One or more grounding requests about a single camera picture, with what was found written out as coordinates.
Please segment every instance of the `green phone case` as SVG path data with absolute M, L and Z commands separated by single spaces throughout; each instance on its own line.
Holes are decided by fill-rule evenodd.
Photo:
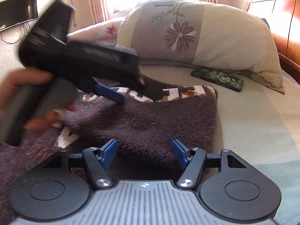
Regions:
M 242 90 L 243 79 L 219 70 L 198 66 L 194 68 L 191 75 L 193 77 L 224 86 L 236 92 L 240 92 Z

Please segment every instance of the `headboard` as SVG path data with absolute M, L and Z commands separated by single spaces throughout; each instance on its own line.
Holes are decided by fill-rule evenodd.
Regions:
M 300 0 L 247 0 L 244 10 L 266 19 L 281 68 L 300 83 Z

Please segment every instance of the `fuzzy blanket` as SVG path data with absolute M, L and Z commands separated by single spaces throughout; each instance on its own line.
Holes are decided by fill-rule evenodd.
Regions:
M 126 96 L 125 104 L 80 92 L 76 111 L 66 113 L 61 129 L 53 129 L 40 138 L 25 138 L 20 147 L 0 144 L 0 224 L 6 225 L 14 218 L 7 201 L 10 185 L 60 148 L 80 153 L 116 139 L 118 154 L 107 171 L 113 182 L 118 179 L 176 181 L 182 170 L 172 155 L 174 139 L 189 148 L 210 151 L 217 115 L 213 88 L 160 83 L 165 96 L 153 102 L 119 83 L 102 83 L 122 92 Z M 86 180 L 83 169 L 75 168 L 72 172 Z

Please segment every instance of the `human hand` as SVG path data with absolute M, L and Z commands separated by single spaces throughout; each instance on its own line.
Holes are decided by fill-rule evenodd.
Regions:
M 4 115 L 6 106 L 18 85 L 31 84 L 42 85 L 49 82 L 53 75 L 46 71 L 36 68 L 20 69 L 12 71 L 7 75 L 0 85 L 0 118 Z M 69 111 L 75 110 L 74 102 L 69 102 L 63 106 Z M 60 122 L 61 116 L 55 111 L 48 112 L 44 119 L 31 119 L 25 125 L 24 129 L 32 136 L 41 136 L 45 131 L 52 127 L 52 124 Z

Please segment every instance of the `wall-mounted television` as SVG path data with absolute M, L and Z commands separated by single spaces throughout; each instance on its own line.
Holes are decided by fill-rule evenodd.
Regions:
M 37 0 L 0 2 L 0 32 L 35 19 L 38 19 Z

